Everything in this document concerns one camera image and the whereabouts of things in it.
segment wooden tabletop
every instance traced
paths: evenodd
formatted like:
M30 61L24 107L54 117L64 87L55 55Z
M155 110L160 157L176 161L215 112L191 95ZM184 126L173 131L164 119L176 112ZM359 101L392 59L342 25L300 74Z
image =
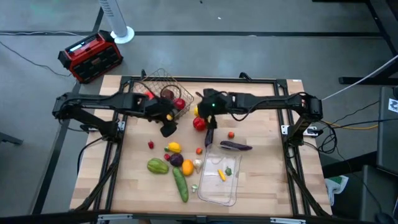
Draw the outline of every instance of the wooden tabletop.
M121 76L106 75L100 95L117 92L120 79ZM303 91L301 80L287 80L287 83L289 94ZM198 82L180 84L192 95L195 95L196 91L202 92L204 88L249 92L257 96L274 95L274 87L270 84ZM200 98L195 95L193 105L199 101ZM153 157L163 159L164 147L172 141L180 143L185 159L205 158L204 154L200 156L195 154L197 147L205 148L205 132L197 133L194 130L193 108L194 106L191 106L191 110L179 119L177 131L168 138L162 137L159 131L160 124L149 123L144 119L127 119L111 211L185 215L291 216L292 208L276 110L255 111L242 122L233 120L230 115L217 117L218 129L215 130L215 142L225 139L227 133L233 131L237 138L244 139L246 144L253 146L253 150L243 155L237 201L231 207L202 201L197 194L193 194L191 185L199 184L200 181L200 174L196 172L186 178L190 194L188 202L183 203L172 172L155 175L147 170L147 161ZM104 120L112 120L113 111L96 110L95 115ZM87 142L98 137L99 133L91 133ZM150 140L155 144L152 150L147 145ZM312 138L306 137L305 141L315 144ZM105 147L106 142L99 142L86 149L70 204L71 208L79 206L98 183ZM300 147L300 154L307 188L322 208L331 213L318 152L304 145ZM100 208L104 208L107 192L108 185L104 188ZM301 195L297 186L296 195L299 211L303 213Z

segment eggplant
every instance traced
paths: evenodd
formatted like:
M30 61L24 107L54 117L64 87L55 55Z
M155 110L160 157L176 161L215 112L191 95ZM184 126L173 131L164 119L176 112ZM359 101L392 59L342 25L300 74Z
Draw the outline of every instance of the eggplant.
M213 143L213 135L214 129L207 129L206 137L205 137L205 146L207 147L211 143Z
M251 146L247 146L244 144L238 144L238 143L231 142L231 141L221 141L220 145L223 149L229 149L229 150L231 150L231 147L239 149L240 151L247 151L247 150L250 150L253 148Z
M184 161L184 157L182 157L182 155L179 153L174 153L170 157L170 164L172 164L175 167L181 166L183 161Z

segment white cable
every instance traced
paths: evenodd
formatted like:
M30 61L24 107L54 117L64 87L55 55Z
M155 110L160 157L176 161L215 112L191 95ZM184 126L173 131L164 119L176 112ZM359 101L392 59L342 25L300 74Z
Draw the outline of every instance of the white cable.
M37 31L37 32L17 32L17 33L5 33L5 32L0 32L2 35L19 35L19 34L25 34L25 35L32 35L32 34L71 34L79 37L83 37L82 35L74 34L72 32L65 32L65 31L56 31L56 32L50 32L50 31Z
M330 95L330 96L328 96L328 97L325 97L324 99L322 99L322 101L323 101L323 100L327 100L327 99L331 98L332 96L335 96L335 95L341 93L342 91L345 91L345 90L351 88L352 86L357 85L358 83L362 82L363 80L365 80L365 79L367 79L367 78L369 78L369 77L371 77L371 76L373 76L373 75L377 75L377 74L380 73L382 70L384 70L384 68L386 68L387 66L389 66L389 65L390 65L395 59L397 59L397 58L398 58L398 55L396 55L395 57L393 57L390 61L386 62L386 63L385 63L384 65L382 65L380 68L376 69L374 72L372 72L372 73L370 73L369 75L366 75L365 77L363 77L360 81L358 81L358 82L356 82L356 83L354 83L354 84L352 84L352 85L350 85L350 86L347 86L346 88L344 88L344 89L342 89L342 90L340 90L340 91L337 91L336 93L334 93L334 94L332 94L332 95Z

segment cucumber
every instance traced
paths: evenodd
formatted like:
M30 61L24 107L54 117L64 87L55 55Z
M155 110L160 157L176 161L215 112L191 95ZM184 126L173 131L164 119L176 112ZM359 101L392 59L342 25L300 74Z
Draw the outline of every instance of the cucumber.
M166 174L169 171L168 165L158 158L148 161L147 168L154 174Z
M180 196L183 202L188 201L188 187L187 181L185 181L185 177L180 171L179 168L173 168L173 175L175 179L175 183L177 184L178 191L180 192Z

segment yellow cable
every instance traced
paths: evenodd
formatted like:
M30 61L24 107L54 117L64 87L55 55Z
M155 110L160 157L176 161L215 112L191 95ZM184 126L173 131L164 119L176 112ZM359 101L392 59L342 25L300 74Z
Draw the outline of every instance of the yellow cable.
M329 122L329 121L325 121L325 123L330 124L330 125L332 125L334 127L341 127L340 125L333 124L332 122ZM363 127L363 128L355 128L355 127L353 127L353 128L352 127L342 127L342 128L350 129L350 130L370 130L370 129L377 128L377 127L378 127L378 125L376 124L376 125L373 125L373 126L370 126L370 127Z

